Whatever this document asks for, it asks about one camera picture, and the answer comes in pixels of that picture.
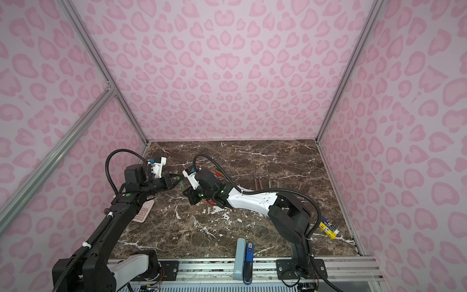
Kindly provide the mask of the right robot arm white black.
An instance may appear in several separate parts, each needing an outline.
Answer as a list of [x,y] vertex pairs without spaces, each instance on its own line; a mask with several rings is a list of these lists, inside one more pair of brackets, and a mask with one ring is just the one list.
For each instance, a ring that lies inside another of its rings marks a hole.
[[294,263],[291,272],[297,281],[321,277],[311,247],[311,236],[322,219],[316,200],[289,189],[242,188],[213,158],[204,154],[196,155],[182,174],[190,183],[183,194],[191,205],[204,200],[222,209],[244,209],[267,216],[278,234],[291,244]]

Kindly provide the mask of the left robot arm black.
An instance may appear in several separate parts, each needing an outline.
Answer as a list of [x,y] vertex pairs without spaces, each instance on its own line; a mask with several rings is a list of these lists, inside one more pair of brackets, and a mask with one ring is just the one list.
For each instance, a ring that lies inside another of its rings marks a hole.
[[55,292],[117,292],[141,277],[162,278],[161,266],[154,250],[143,250],[113,267],[108,266],[112,250],[129,223],[151,196],[174,189],[184,177],[163,172],[165,159],[143,159],[128,166],[120,188],[113,182],[109,163],[120,150],[111,152],[105,161],[105,174],[115,197],[100,225],[76,252],[60,259],[52,269]]

